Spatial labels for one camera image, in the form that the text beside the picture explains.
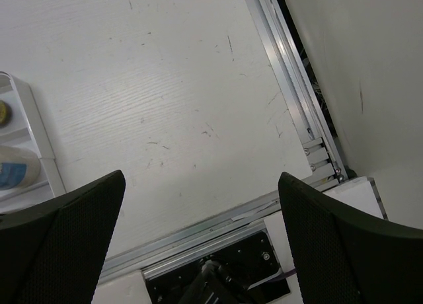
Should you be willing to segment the yellow small bottle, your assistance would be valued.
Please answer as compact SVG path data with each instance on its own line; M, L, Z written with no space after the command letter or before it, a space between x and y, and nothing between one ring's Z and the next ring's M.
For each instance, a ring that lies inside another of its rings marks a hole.
M10 105L0 100L0 128L6 127L11 122L13 111Z

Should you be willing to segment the silver-lid shaker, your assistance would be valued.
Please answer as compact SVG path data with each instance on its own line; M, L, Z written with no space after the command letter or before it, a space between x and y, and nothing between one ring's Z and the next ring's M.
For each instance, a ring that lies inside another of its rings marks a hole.
M33 184L41 171L35 152L18 147L1 146L1 191L25 188Z

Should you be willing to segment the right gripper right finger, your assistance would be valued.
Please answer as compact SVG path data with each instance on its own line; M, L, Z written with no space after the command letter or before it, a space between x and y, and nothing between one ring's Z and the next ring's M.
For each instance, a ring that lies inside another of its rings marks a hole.
M339 202L287 172L278 193L304 303L422 302L422 230Z

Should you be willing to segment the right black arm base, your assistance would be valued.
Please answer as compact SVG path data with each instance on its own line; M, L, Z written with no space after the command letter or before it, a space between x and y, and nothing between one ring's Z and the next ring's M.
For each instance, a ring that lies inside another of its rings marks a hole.
M152 303L271 303L291 293L264 231L147 278L146 288Z

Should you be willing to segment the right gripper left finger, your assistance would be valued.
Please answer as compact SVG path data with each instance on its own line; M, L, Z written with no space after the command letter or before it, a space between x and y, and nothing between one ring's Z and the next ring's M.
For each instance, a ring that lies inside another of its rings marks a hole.
M1 215L1 302L90 303L125 188L117 170Z

